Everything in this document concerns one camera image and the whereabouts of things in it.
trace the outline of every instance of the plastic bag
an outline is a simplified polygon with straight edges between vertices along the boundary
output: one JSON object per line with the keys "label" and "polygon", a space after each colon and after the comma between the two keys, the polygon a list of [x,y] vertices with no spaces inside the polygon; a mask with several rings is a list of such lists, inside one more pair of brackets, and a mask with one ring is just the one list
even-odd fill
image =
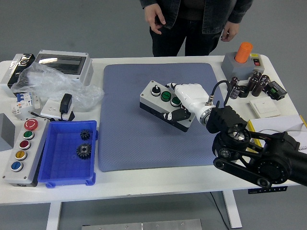
{"label": "plastic bag", "polygon": [[41,98],[60,102],[64,94],[72,95],[75,109],[88,110],[104,97],[104,91],[95,85],[84,86],[81,82],[67,78],[62,72],[33,62],[21,72],[11,87],[12,92],[33,92]]}

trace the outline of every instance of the table leg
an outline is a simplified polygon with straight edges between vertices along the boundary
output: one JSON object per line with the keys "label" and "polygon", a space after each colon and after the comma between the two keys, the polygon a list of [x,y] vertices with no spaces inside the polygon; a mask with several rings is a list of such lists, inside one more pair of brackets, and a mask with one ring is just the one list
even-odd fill
{"label": "table leg", "polygon": [[239,216],[239,212],[236,206],[236,200],[234,196],[234,192],[232,190],[223,191],[224,200],[228,212],[228,217],[230,221],[230,227],[232,229],[241,228],[241,220]]}
{"label": "table leg", "polygon": [[59,216],[61,213],[62,202],[51,202],[46,230],[57,230],[59,226]]}

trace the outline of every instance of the white table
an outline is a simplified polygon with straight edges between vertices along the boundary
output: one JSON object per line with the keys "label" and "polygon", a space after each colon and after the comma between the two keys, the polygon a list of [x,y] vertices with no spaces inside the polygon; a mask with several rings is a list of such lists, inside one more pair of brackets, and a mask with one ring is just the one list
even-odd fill
{"label": "white table", "polygon": [[[261,58],[265,67],[265,74],[269,75],[272,81],[276,81],[284,87],[270,60],[266,56],[261,56]],[[214,70],[217,80],[220,81],[225,79],[224,73],[221,69],[223,59],[224,56],[97,58],[93,59],[94,74],[91,84],[95,84],[102,88],[103,70],[107,65],[136,63],[209,63]],[[10,61],[0,63],[0,80],[10,63]],[[225,98],[226,86],[222,84],[221,90],[223,97]],[[15,133],[17,135],[24,122],[17,120],[17,118],[11,113],[10,104],[14,102],[14,98],[8,97],[2,90],[0,91],[0,97],[0,113],[5,113],[6,116],[15,124]],[[254,119],[256,118],[255,114],[252,108],[248,105],[252,98],[252,96],[248,96],[247,98],[238,98],[236,100],[229,99],[228,105],[232,106],[243,119]],[[288,94],[284,99],[275,101],[275,103],[282,115],[298,114]],[[92,111],[75,113],[75,115],[75,120],[96,120],[99,124],[100,105]],[[11,150],[0,152],[1,172],[6,167],[10,154]],[[0,180],[0,204],[15,205],[51,203],[47,229],[57,229],[61,202],[223,191],[231,227],[240,228],[242,225],[232,190],[257,187],[254,184],[218,170],[213,165],[102,172],[98,168],[98,160],[95,159],[94,171],[96,172],[96,183],[93,186],[68,185],[48,189],[45,187],[45,184],[39,183],[37,187],[33,188],[14,187],[7,184],[4,180]],[[296,183],[287,181],[283,185],[295,184]]]}

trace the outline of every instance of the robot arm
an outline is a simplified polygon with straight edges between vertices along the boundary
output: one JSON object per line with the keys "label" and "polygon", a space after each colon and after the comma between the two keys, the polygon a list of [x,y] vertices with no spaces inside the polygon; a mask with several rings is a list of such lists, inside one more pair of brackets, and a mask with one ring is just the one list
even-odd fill
{"label": "robot arm", "polygon": [[[195,113],[210,133],[217,133],[212,147],[216,168],[264,188],[288,179],[307,186],[307,154],[298,151],[300,143],[287,132],[273,135],[249,132],[247,122],[226,106],[231,91],[229,85],[224,108],[212,103],[216,86],[210,96],[199,84],[170,83],[167,86],[174,89],[182,109]],[[264,147],[252,142],[255,138],[264,140]]]}

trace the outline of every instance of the orange knob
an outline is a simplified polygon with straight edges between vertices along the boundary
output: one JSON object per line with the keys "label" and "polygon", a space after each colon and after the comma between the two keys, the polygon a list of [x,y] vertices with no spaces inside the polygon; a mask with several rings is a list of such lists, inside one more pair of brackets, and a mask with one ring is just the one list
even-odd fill
{"label": "orange knob", "polygon": [[236,54],[235,60],[239,63],[245,63],[253,49],[253,45],[249,42],[242,42]]}

